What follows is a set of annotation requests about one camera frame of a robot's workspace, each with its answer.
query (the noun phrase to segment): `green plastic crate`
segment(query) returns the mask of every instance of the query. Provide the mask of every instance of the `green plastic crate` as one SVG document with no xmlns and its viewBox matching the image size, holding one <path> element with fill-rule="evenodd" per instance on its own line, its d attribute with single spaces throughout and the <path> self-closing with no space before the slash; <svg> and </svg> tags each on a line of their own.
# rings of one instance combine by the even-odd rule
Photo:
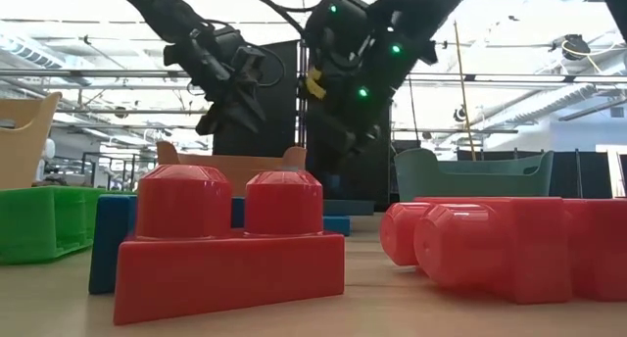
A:
<svg viewBox="0 0 627 337">
<path fill-rule="evenodd" d="M 51 261 L 91 246 L 98 198 L 69 186 L 0 191 L 0 264 Z"/>
<path fill-rule="evenodd" d="M 549 196 L 553 152 L 510 161 L 438 161 L 425 149 L 395 158 L 399 196 Z"/>
</svg>

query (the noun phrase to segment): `ceiling light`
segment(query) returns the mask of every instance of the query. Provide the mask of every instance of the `ceiling light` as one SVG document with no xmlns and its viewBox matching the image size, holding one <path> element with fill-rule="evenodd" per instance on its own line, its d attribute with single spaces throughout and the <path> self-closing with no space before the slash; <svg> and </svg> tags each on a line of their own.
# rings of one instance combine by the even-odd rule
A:
<svg viewBox="0 0 627 337">
<path fill-rule="evenodd" d="M 135 136 L 127 136 L 127 135 L 118 135 L 118 136 L 114 136 L 116 139 L 118 139 L 121 142 L 127 143 L 127 144 L 131 144 L 131 145 L 137 145 L 137 146 L 148 146 L 151 143 L 144 140 L 143 138 L 139 138 L 139 137 L 135 137 Z"/>
</svg>

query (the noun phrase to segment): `red building block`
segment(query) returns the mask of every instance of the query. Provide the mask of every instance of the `red building block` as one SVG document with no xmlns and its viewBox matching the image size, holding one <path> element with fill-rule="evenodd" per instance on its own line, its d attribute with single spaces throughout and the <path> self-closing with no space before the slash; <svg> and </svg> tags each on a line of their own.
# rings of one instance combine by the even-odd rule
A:
<svg viewBox="0 0 627 337">
<path fill-rule="evenodd" d="M 137 237 L 120 246 L 114 323 L 342 294 L 344 236 L 321 232 L 320 184 L 275 171 L 247 192 L 247 227 L 230 231 L 230 185 L 216 169 L 160 166 L 140 180 Z"/>
<path fill-rule="evenodd" d="M 420 200 L 440 203 L 418 220 L 413 243 L 439 285 L 484 289 L 517 304 L 572 298 L 561 199 Z"/>
<path fill-rule="evenodd" d="M 424 202 L 390 206 L 381 219 L 379 239 L 385 254 L 396 265 L 418 265 L 413 249 L 413 232 L 418 220 L 431 208 Z"/>
<path fill-rule="evenodd" d="M 627 301 L 627 200 L 564 200 L 575 294 Z"/>
</svg>

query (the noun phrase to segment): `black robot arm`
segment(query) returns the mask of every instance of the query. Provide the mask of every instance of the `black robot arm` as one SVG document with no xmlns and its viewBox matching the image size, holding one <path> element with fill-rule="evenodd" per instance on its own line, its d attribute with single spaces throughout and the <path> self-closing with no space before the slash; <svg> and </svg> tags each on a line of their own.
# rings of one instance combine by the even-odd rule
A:
<svg viewBox="0 0 627 337">
<path fill-rule="evenodd" d="M 218 132 L 227 122 L 258 131 L 265 121 L 255 99 L 265 58 L 259 47 L 247 43 L 229 24 L 202 18 L 183 0 L 126 1 L 170 43 L 164 49 L 164 64 L 179 64 L 191 83 L 203 89 L 205 99 L 213 102 L 196 126 L 198 134 Z M 216 29 L 213 24 L 223 27 Z"/>
<path fill-rule="evenodd" d="M 305 27 L 296 25 L 310 51 L 303 84 L 314 168 L 335 172 L 379 137 L 377 124 L 416 62 L 437 62 L 431 37 L 461 1 L 321 0 Z M 270 6 L 283 18 L 289 11 Z"/>
</svg>

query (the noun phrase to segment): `table surface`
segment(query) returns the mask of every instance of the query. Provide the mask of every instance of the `table surface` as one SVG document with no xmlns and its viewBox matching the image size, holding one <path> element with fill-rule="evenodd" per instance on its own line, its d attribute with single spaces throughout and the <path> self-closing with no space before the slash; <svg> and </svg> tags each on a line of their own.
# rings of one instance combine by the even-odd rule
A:
<svg viewBox="0 0 627 337">
<path fill-rule="evenodd" d="M 0 266 L 0 335 L 627 336 L 627 304 L 517 306 L 445 293 L 387 259 L 373 230 L 377 217 L 358 221 L 347 240 L 343 296 L 115 327 L 113 298 L 87 294 L 90 253 L 83 252 L 50 265 Z"/>
</svg>

